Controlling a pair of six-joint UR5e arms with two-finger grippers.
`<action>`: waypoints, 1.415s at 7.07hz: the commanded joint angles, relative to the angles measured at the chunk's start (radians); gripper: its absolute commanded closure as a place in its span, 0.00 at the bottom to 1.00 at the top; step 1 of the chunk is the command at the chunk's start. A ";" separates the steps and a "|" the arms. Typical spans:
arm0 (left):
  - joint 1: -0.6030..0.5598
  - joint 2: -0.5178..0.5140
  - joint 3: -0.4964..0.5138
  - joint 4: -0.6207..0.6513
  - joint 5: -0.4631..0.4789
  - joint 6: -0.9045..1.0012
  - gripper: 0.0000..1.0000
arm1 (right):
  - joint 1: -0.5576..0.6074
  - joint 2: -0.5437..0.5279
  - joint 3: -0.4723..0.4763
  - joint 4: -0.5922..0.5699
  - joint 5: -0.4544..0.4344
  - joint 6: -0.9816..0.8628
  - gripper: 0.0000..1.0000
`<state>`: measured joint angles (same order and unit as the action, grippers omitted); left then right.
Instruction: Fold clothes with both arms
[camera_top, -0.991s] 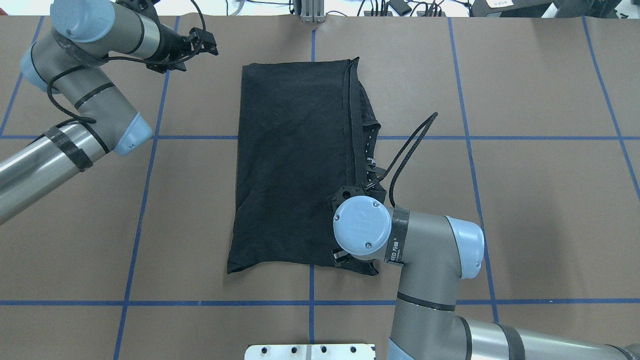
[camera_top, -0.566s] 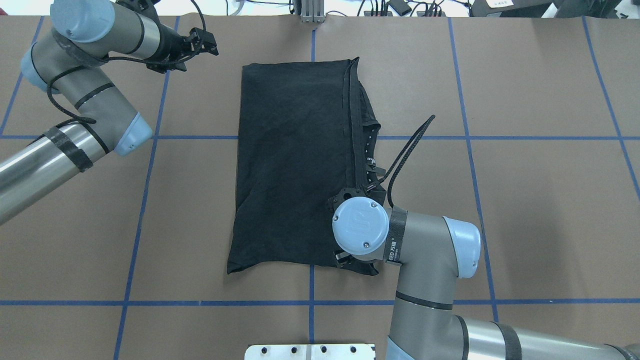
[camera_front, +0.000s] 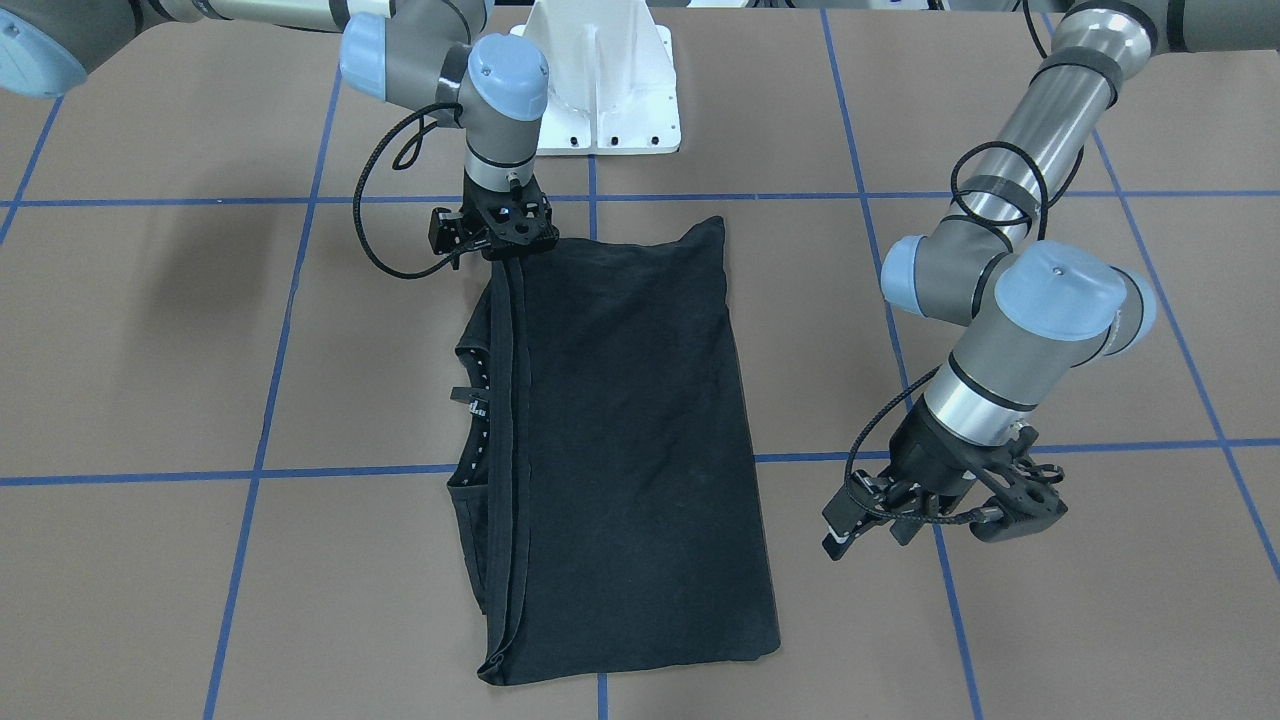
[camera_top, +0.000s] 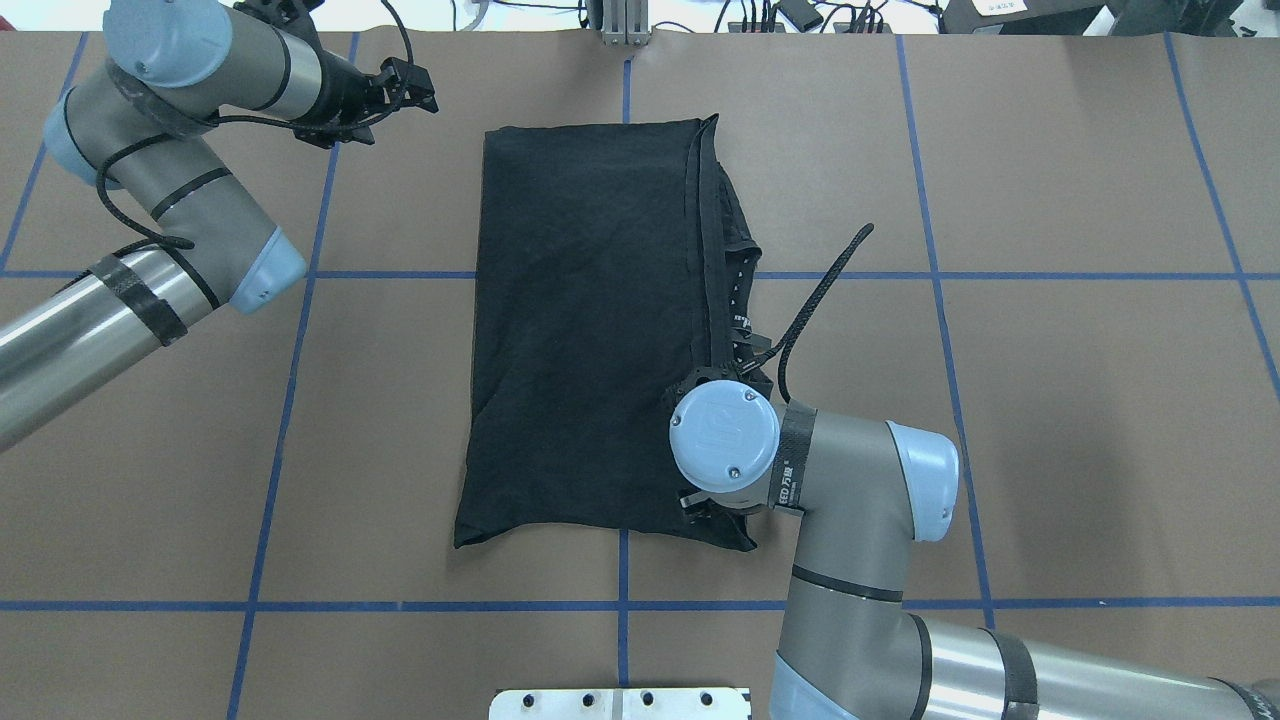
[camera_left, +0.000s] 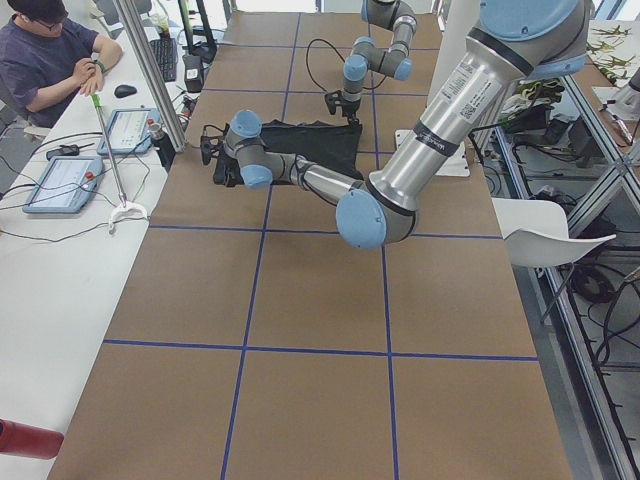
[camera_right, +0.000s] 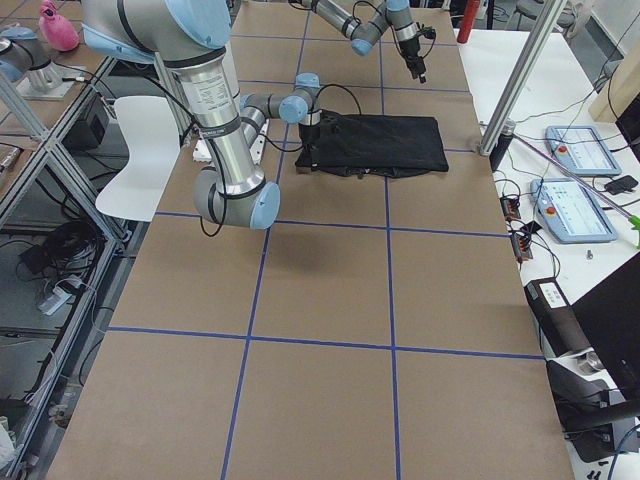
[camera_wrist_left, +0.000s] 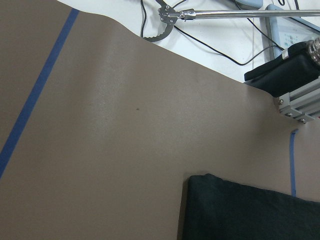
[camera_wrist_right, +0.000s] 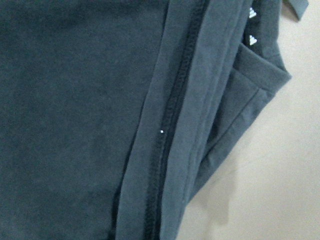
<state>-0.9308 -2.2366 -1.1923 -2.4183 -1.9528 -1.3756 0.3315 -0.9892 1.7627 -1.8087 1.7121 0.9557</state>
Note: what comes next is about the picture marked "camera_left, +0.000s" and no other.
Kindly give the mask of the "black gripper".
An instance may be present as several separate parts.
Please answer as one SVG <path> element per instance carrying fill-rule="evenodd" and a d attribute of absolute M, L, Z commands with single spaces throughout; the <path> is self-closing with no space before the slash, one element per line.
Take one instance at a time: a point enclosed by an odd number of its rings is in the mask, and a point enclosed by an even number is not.
<path fill-rule="evenodd" d="M 217 159 L 223 149 L 223 143 L 228 128 L 220 128 L 213 124 L 205 124 L 200 135 L 200 154 L 203 165 L 209 165 Z"/>
<path fill-rule="evenodd" d="M 330 115 L 335 115 L 341 109 L 341 115 L 347 118 L 350 126 L 358 126 L 360 120 L 357 118 L 357 111 L 360 108 L 361 96 L 350 94 L 343 90 L 336 90 L 324 94 L 325 104 Z"/>

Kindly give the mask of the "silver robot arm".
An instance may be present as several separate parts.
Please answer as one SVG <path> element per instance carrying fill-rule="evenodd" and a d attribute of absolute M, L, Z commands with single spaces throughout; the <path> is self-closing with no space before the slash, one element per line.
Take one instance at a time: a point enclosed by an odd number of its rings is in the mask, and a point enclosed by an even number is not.
<path fill-rule="evenodd" d="M 401 81 L 409 77 L 413 68 L 409 59 L 410 45 L 417 31 L 415 13 L 404 1 L 363 1 L 361 18 L 368 24 L 391 31 L 393 36 L 387 49 L 378 48 L 371 37 L 358 37 L 343 63 L 342 88 L 324 95 L 329 113 L 335 115 L 340 108 L 341 115 L 350 125 L 359 123 L 356 113 L 369 71 Z"/>
<path fill-rule="evenodd" d="M 314 193 L 335 207 L 338 232 L 353 247 L 402 241 L 416 228 L 427 183 L 461 153 L 509 86 L 583 67 L 591 11 L 588 1 L 480 2 L 460 60 L 415 124 L 396 132 L 389 161 L 364 179 L 275 150 L 251 110 L 237 112 L 220 136 L 202 139 L 202 160 L 218 163 L 228 186 L 291 184 Z"/>

